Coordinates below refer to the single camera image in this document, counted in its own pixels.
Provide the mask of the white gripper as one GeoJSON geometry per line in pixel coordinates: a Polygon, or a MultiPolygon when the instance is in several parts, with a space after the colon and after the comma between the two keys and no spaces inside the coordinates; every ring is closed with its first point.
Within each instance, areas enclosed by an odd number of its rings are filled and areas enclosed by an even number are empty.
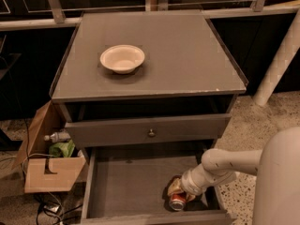
{"type": "Polygon", "coordinates": [[[207,190],[203,169],[189,169],[181,178],[174,177],[168,186],[167,195],[171,197],[173,194],[182,193],[183,190],[187,193],[187,203],[207,190]]]}

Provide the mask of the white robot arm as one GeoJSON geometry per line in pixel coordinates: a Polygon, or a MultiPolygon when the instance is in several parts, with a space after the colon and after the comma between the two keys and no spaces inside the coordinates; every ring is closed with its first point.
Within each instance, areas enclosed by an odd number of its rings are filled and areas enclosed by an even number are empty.
{"type": "Polygon", "coordinates": [[[262,150],[205,151],[198,166],[172,180],[169,206],[181,211],[239,173],[256,177],[252,225],[300,225],[300,127],[281,130],[262,150]]]}

